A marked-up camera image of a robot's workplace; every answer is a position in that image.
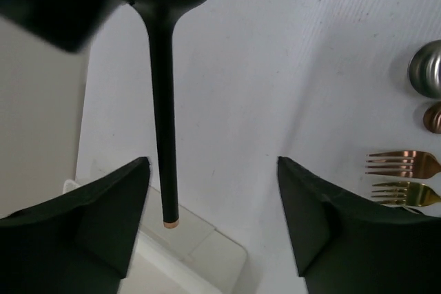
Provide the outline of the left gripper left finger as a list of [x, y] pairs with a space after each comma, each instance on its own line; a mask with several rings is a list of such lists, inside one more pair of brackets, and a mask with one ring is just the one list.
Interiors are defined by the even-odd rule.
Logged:
[[150, 181], [140, 157], [1, 219], [2, 293], [117, 293]]

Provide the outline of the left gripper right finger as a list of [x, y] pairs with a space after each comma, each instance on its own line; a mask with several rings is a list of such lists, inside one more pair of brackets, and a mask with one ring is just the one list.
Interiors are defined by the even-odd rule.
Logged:
[[439, 293], [440, 219], [362, 198], [278, 159], [298, 275], [309, 293]]

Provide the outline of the black spoon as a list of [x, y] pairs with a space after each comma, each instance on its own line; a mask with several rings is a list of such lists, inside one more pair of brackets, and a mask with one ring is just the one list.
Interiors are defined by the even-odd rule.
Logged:
[[207, 0], [132, 0], [148, 33], [163, 225], [178, 226], [172, 37], [177, 21]]

